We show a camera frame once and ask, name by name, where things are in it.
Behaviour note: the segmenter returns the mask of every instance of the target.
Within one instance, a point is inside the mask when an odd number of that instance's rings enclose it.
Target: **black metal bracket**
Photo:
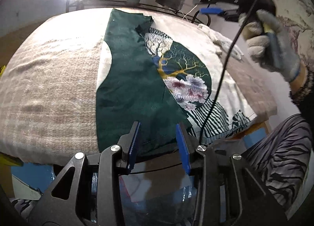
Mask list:
[[[198,145],[182,123],[177,125],[176,139],[185,171],[197,178],[193,226],[262,226],[287,222],[282,206],[240,154],[228,157],[215,151],[213,145]],[[221,179],[227,210],[223,223],[220,223]]]
[[[124,226],[118,176],[134,167],[140,123],[102,153],[78,152],[57,175],[29,216],[31,226]],[[98,173],[97,223],[90,221],[91,179]]]

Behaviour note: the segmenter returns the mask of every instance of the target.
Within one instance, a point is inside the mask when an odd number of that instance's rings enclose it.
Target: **hand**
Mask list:
[[[269,38],[266,35],[262,35],[263,28],[260,22],[251,22],[247,24],[242,32],[251,59],[270,72],[279,72],[285,81],[292,82],[300,72],[301,60],[291,48],[288,33],[277,18],[271,13],[264,10],[258,10],[256,14],[262,23],[268,24],[268,26],[276,33],[281,50],[280,58],[282,66],[280,69],[277,69],[271,63],[266,62],[264,55],[266,47],[269,46]],[[241,14],[239,23],[242,23],[245,17],[246,14]]]

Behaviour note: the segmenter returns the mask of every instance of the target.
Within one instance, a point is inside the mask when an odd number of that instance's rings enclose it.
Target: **yellow object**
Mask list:
[[[265,33],[275,33],[266,23],[263,23],[263,27]]]
[[[11,157],[9,155],[0,153],[0,164],[8,166],[23,166],[23,161],[18,158]]]
[[[0,185],[8,198],[14,198],[11,167],[0,164]]]
[[[4,70],[5,70],[5,66],[0,68],[0,76],[3,74]]]

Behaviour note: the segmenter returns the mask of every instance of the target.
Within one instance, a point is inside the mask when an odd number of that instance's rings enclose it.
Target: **metal screw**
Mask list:
[[[232,155],[232,157],[235,159],[235,160],[240,160],[242,158],[242,156],[239,154],[239,153],[235,153],[234,155]]]
[[[206,151],[206,146],[204,146],[204,145],[199,145],[198,147],[197,147],[197,150],[198,151],[200,151],[200,152],[204,152],[204,151]]]
[[[78,152],[77,154],[75,154],[75,158],[78,159],[78,160],[84,158],[84,153]]]
[[[117,152],[120,150],[120,146],[119,145],[113,145],[110,147],[110,150],[112,150],[113,152]]]

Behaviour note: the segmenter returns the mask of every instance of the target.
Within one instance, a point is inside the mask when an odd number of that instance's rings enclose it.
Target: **printed design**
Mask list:
[[[209,99],[212,81],[206,66],[187,48],[157,29],[149,28],[144,38],[165,85],[192,124],[188,132],[198,138],[213,104]],[[246,129],[249,122],[241,110],[230,119],[223,106],[216,102],[210,120],[205,124],[203,143],[232,136]]]
[[[208,99],[211,78],[206,66],[187,48],[165,33],[150,28],[145,34],[148,53],[177,103],[192,111]]]

